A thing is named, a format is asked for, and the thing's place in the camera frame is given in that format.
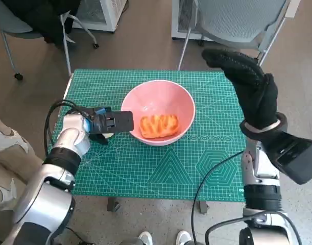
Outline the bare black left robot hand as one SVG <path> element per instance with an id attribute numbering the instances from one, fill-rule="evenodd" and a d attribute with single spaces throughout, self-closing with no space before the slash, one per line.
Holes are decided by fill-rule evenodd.
<path id="1" fill-rule="evenodd" d="M 104 134 L 108 133 L 106 113 L 110 111 L 110 107 L 84 107 L 82 110 L 86 115 L 85 130 L 89 135 L 89 139 L 102 145 L 108 145 L 108 141 Z"/>

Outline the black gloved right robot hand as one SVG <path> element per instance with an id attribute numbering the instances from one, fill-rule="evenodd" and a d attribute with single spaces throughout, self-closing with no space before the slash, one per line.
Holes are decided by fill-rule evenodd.
<path id="1" fill-rule="evenodd" d="M 205 49 L 202 58 L 233 84 L 246 123 L 262 130 L 277 122 L 278 88 L 273 75 L 264 73 L 254 58 L 220 49 Z"/>

